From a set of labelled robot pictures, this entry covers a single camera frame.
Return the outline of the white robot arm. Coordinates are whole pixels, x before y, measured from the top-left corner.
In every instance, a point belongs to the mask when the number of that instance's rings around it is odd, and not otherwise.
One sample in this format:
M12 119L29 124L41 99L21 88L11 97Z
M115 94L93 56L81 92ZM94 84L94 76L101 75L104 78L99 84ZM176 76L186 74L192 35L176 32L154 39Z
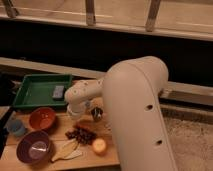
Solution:
M167 82L161 59L125 60L99 80L70 87L67 111L80 117L86 101L102 97L122 171L178 171L158 100Z

